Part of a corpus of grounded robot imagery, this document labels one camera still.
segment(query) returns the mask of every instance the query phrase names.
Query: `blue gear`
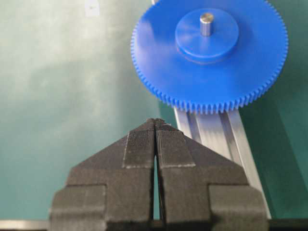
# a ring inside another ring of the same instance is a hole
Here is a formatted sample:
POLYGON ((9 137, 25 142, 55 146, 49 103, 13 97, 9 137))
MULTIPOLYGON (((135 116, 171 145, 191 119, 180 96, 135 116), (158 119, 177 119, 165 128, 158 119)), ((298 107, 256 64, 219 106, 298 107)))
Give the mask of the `blue gear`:
POLYGON ((168 105, 205 114, 243 107, 264 94, 287 52, 286 27, 264 0, 160 0, 140 18, 131 40, 147 89, 168 105), (200 35, 205 12, 214 15, 209 37, 200 35))

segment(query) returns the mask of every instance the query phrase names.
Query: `metal rail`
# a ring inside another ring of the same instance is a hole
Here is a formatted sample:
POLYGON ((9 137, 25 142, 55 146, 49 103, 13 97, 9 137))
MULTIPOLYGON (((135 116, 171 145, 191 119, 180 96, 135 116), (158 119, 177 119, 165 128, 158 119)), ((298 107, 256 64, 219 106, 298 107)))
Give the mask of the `metal rail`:
POLYGON ((0 220, 0 230, 48 230, 48 220, 0 220))
POLYGON ((178 128, 200 144, 234 161, 245 170, 249 184, 262 192, 268 219, 270 210, 238 110, 214 115, 174 109, 178 128))

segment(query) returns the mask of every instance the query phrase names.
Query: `spur gear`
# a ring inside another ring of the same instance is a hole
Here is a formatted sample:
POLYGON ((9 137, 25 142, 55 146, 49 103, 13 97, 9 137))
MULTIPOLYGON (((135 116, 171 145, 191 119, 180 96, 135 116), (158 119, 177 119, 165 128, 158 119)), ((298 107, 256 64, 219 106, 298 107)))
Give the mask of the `spur gear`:
POLYGON ((282 18, 264 0, 160 0, 139 19, 131 56, 164 103, 195 113, 237 109, 276 81, 288 52, 282 18), (200 33, 200 16, 213 32, 200 33))

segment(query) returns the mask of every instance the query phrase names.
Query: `black plastic part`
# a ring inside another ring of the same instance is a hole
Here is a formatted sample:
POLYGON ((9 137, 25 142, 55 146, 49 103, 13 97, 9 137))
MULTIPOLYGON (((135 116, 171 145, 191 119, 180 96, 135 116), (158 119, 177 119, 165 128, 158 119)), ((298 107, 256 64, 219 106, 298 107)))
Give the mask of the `black plastic part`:
POLYGON ((76 167, 56 193, 51 231, 267 230, 260 192, 243 168, 161 119, 76 167), (153 220, 157 156, 161 220, 153 220))

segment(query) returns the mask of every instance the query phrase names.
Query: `green table surface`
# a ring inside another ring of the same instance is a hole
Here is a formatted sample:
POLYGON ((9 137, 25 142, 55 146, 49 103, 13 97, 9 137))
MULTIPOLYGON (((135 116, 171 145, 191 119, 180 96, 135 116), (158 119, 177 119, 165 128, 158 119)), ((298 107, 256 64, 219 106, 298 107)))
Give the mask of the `green table surface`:
POLYGON ((274 86, 240 110, 274 218, 308 218, 308 1, 271 0, 289 36, 274 86))
MULTIPOLYGON (((308 2, 272 0, 289 31, 286 66, 240 110, 271 213, 308 217, 308 2)), ((0 219, 47 219, 69 169, 149 117, 173 110, 143 87, 130 36, 150 0, 11 0, 0 7, 0 219)))
POLYGON ((137 78, 131 32, 150 0, 0 6, 0 219, 47 219, 71 167, 173 110, 137 78))

